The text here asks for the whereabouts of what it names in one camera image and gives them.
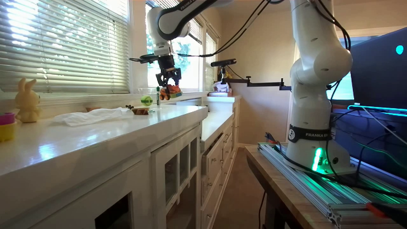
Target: cable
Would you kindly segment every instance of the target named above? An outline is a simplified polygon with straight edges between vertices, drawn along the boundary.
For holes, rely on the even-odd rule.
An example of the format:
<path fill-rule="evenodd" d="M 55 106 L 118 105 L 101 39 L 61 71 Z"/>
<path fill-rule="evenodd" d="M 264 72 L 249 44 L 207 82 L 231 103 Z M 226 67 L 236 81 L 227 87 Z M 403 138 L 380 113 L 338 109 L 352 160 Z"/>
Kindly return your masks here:
<path fill-rule="evenodd" d="M 368 148 L 368 150 L 371 150 L 371 151 L 375 151 L 375 152 L 380 152 L 380 154 L 384 154 L 384 155 L 386 155 L 390 160 L 393 160 L 396 165 L 399 165 L 399 166 L 401 166 L 401 168 L 404 168 L 404 169 L 407 169 L 407 164 L 403 164 L 403 162 L 400 162 L 399 160 L 396 160 L 394 156 L 391 156 L 391 154 L 390 152 L 387 152 L 387 151 L 385 151 L 385 150 L 380 150 L 380 148 L 375 148 L 375 147 L 370 147 L 367 143 L 366 145 L 363 145 L 363 143 L 361 143 L 361 142 L 358 142 L 358 141 L 356 141 L 358 145 L 361 145 L 362 147 L 366 147 L 366 148 Z"/>
<path fill-rule="evenodd" d="M 340 119 L 343 115 L 345 115 L 345 114 L 348 114 L 348 113 L 352 113 L 352 112 L 356 112 L 356 109 L 349 109 L 349 110 L 347 110 L 347 112 L 344 112 L 344 113 L 338 114 L 338 117 L 335 117 L 334 119 L 331 119 L 331 126 L 333 126 L 338 119 Z"/>
<path fill-rule="evenodd" d="M 237 77 L 240 77 L 240 78 L 244 78 L 244 77 L 241 77 L 239 73 L 236 73 L 230 66 L 227 66 L 227 68 L 228 68 L 235 76 L 237 76 Z"/>
<path fill-rule="evenodd" d="M 258 207 L 258 213 L 256 213 L 258 229 L 262 229 L 262 208 L 263 208 L 264 197 L 265 197 L 265 190 L 263 190 L 262 201 L 259 202 L 259 207 Z"/>
<path fill-rule="evenodd" d="M 384 140 L 385 140 L 387 136 L 389 136 L 389 133 L 385 133 L 385 134 L 382 134 L 382 136 L 377 136 L 377 137 L 371 138 L 370 141 L 367 141 L 366 145 L 362 145 L 362 147 L 359 148 L 359 152 L 358 152 L 358 157 L 357 157 L 358 161 L 357 161 L 357 166 L 356 166 L 356 176 L 358 176 L 359 165 L 361 165 L 361 157 L 362 157 L 362 154 L 363 154 L 365 148 L 366 148 L 370 143 L 372 143 L 373 141 L 377 141 L 379 138 L 382 138 L 382 137 L 384 137 Z"/>
<path fill-rule="evenodd" d="M 260 2 L 255 6 L 255 8 L 251 11 L 251 14 L 248 16 L 248 19 L 242 22 L 242 25 L 237 29 L 237 31 L 235 31 L 220 48 L 217 48 L 214 52 L 212 53 L 206 53 L 206 54 L 186 54 L 186 53 L 178 53 L 178 56 L 183 56 L 183 57 L 211 57 L 214 56 L 225 49 L 227 49 L 230 45 L 232 45 L 237 39 L 240 39 L 240 36 L 246 31 L 246 29 L 253 24 L 253 21 L 260 15 L 260 12 L 265 8 L 265 6 L 268 5 L 267 1 L 260 0 Z M 258 11 L 258 8 L 262 6 L 262 8 L 259 10 L 259 12 L 256 12 L 255 17 L 251 20 L 253 15 L 255 14 L 255 11 Z"/>
<path fill-rule="evenodd" d="M 376 117 L 373 117 L 373 114 L 371 114 L 365 106 L 361 106 L 373 120 L 376 120 L 382 128 L 385 128 L 386 131 L 389 131 L 395 138 L 398 138 L 399 141 L 401 141 L 404 145 L 407 145 L 407 141 L 403 140 L 400 136 L 398 136 L 394 131 L 391 131 L 389 127 L 386 127 L 385 124 L 382 124 Z"/>
<path fill-rule="evenodd" d="M 316 12 L 324 17 L 326 21 L 334 24 L 335 26 L 338 26 L 342 31 L 342 35 L 343 35 L 343 40 L 344 40 L 344 47 L 345 49 L 351 50 L 351 36 L 348 35 L 347 30 L 342 26 L 342 24 L 331 15 L 331 12 L 326 8 L 326 6 L 321 2 L 321 0 L 317 0 L 319 5 L 323 7 L 324 14 L 317 3 L 316 3 L 316 0 L 310 0 L 310 3 L 312 5 L 312 7 L 316 10 Z"/>

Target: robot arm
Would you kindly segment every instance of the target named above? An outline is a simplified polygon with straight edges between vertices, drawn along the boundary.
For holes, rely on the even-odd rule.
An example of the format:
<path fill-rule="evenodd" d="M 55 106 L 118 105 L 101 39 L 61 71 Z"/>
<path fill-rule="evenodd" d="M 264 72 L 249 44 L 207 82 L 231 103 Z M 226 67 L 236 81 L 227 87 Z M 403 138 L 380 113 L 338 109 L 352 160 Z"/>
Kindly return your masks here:
<path fill-rule="evenodd" d="M 331 0 L 289 1 L 300 58 L 291 67 L 288 164 L 329 174 L 349 173 L 353 169 L 347 151 L 330 138 L 330 103 L 325 86 L 349 71 L 351 54 L 338 42 L 331 24 L 334 19 L 328 17 Z"/>
<path fill-rule="evenodd" d="M 162 8 L 157 6 L 148 11 L 147 29 L 153 42 L 153 54 L 141 56 L 139 62 L 152 62 L 157 59 L 160 72 L 156 73 L 156 80 L 160 86 L 166 87 L 169 78 L 172 78 L 178 86 L 180 78 L 180 70 L 174 67 L 169 40 L 186 35 L 189 31 L 188 21 L 202 10 L 227 1 L 228 0 L 183 0 L 172 7 Z"/>

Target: kitchen counter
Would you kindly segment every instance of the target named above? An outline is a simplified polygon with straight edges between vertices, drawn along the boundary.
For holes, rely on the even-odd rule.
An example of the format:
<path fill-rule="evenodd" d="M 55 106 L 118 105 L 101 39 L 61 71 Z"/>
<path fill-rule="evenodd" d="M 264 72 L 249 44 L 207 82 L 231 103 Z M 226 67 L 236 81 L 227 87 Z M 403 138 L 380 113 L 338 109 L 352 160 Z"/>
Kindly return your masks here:
<path fill-rule="evenodd" d="M 231 110 L 209 112 L 202 120 L 200 151 L 206 151 L 221 133 L 227 120 L 232 118 Z"/>
<path fill-rule="evenodd" d="M 15 138 L 0 143 L 0 225 L 114 164 L 153 150 L 207 115 L 206 108 L 195 105 L 151 109 L 147 115 L 86 126 L 52 119 L 17 124 Z"/>

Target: white cabinet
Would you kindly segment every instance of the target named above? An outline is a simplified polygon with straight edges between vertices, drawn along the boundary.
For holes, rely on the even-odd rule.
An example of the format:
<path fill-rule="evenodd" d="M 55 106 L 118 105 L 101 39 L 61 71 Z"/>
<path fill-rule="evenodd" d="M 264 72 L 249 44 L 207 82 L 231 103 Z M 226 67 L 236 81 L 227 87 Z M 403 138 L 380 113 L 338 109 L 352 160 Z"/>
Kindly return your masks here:
<path fill-rule="evenodd" d="M 153 227 L 199 225 L 198 151 L 200 126 L 151 152 Z"/>
<path fill-rule="evenodd" d="M 34 229 L 151 227 L 148 161 L 139 160 L 124 171 L 55 211 Z"/>
<path fill-rule="evenodd" d="M 221 134 L 203 152 L 200 160 L 200 227 L 212 227 L 231 169 L 232 118 L 223 124 Z"/>

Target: white wall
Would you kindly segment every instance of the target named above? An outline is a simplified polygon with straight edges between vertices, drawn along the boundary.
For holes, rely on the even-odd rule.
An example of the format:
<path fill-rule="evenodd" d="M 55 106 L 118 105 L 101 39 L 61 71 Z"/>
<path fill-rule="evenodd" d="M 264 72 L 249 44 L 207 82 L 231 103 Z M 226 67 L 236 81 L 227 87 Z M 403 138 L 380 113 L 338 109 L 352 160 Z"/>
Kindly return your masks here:
<path fill-rule="evenodd" d="M 253 1 L 246 10 L 231 8 L 232 14 L 221 15 L 222 42 L 244 22 L 256 3 Z M 380 34 L 407 25 L 405 8 L 405 0 L 334 1 L 337 19 L 354 35 Z M 288 10 L 263 12 L 221 58 L 236 58 L 237 63 L 231 67 L 241 76 L 250 75 L 251 81 L 278 81 L 283 77 L 289 84 L 289 66 L 295 56 L 289 16 Z M 263 141 L 265 131 L 284 141 L 289 92 L 274 87 L 246 87 L 244 84 L 232 84 L 232 89 L 241 95 L 237 141 Z"/>

